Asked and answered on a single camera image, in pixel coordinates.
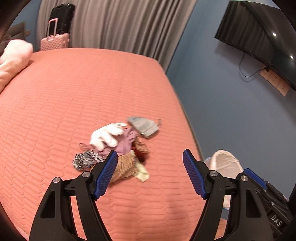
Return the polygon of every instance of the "wall-mounted tv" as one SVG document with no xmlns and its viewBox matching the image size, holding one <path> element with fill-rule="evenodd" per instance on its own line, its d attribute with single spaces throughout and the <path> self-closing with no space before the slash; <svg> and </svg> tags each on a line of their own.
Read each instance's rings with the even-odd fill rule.
<svg viewBox="0 0 296 241">
<path fill-rule="evenodd" d="M 280 9 L 229 1 L 215 38 L 261 61 L 296 90 L 296 31 Z"/>
</svg>

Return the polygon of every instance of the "wall socket panel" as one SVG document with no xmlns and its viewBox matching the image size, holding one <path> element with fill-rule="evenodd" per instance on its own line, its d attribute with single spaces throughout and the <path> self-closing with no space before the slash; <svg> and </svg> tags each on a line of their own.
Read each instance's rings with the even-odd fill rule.
<svg viewBox="0 0 296 241">
<path fill-rule="evenodd" d="M 271 83 L 283 96 L 286 97 L 289 92 L 290 86 L 280 77 L 277 73 L 272 70 L 266 71 L 265 69 L 260 71 L 260 75 Z"/>
</svg>

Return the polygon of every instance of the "black bag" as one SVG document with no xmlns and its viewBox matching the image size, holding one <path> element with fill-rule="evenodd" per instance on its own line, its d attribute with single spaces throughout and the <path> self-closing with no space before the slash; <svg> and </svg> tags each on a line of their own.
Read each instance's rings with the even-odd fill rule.
<svg viewBox="0 0 296 241">
<path fill-rule="evenodd" d="M 57 18 L 57 34 L 70 32 L 71 21 L 74 16 L 75 5 L 71 3 L 61 4 L 52 9 L 49 20 Z M 50 23 L 49 35 L 54 34 L 54 22 Z"/>
<path fill-rule="evenodd" d="M 11 36 L 10 40 L 22 39 L 22 40 L 27 41 L 26 40 L 26 23 L 21 22 L 21 23 L 11 26 L 8 29 L 6 34 Z"/>
<path fill-rule="evenodd" d="M 10 40 L 10 35 L 6 34 L 5 37 L 4 37 L 4 39 L 2 40 L 2 42 L 0 43 L 0 57 L 4 53 L 4 49 L 8 45 L 9 40 Z"/>
</svg>

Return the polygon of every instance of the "bed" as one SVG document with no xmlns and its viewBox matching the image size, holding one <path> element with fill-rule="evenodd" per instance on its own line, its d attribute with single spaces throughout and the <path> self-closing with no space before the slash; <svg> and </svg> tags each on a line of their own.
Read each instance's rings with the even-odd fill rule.
<svg viewBox="0 0 296 241">
<path fill-rule="evenodd" d="M 186 117 L 154 59 L 115 50 L 70 48 L 33 53 L 29 66 L 0 94 L 0 202 L 28 239 L 52 179 L 76 178 L 79 143 L 129 116 L 162 120 L 145 143 L 150 178 L 110 185 L 97 206 L 113 240 L 189 240 L 204 201 L 182 162 L 189 148 L 199 159 Z M 76 228 L 84 237 L 75 199 Z M 221 220 L 217 236 L 222 236 Z"/>
</svg>

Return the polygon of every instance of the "metal screw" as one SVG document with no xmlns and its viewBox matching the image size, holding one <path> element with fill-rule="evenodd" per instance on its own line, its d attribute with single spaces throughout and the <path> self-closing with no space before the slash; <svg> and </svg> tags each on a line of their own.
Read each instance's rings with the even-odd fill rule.
<svg viewBox="0 0 296 241">
<path fill-rule="evenodd" d="M 90 175 L 91 175 L 90 172 L 84 172 L 84 173 L 82 173 L 82 176 L 83 176 L 83 177 L 89 177 Z"/>
<path fill-rule="evenodd" d="M 243 182 L 246 182 L 246 181 L 248 180 L 248 177 L 245 176 L 245 175 L 242 175 L 242 176 L 241 176 L 241 180 L 242 180 Z"/>
<path fill-rule="evenodd" d="M 216 177 L 216 176 L 218 176 L 218 172 L 216 172 L 216 171 L 210 171 L 210 175 L 212 177 Z"/>
<path fill-rule="evenodd" d="M 61 179 L 60 179 L 59 177 L 55 177 L 52 181 L 53 181 L 54 183 L 58 183 L 60 180 L 61 180 Z"/>
</svg>

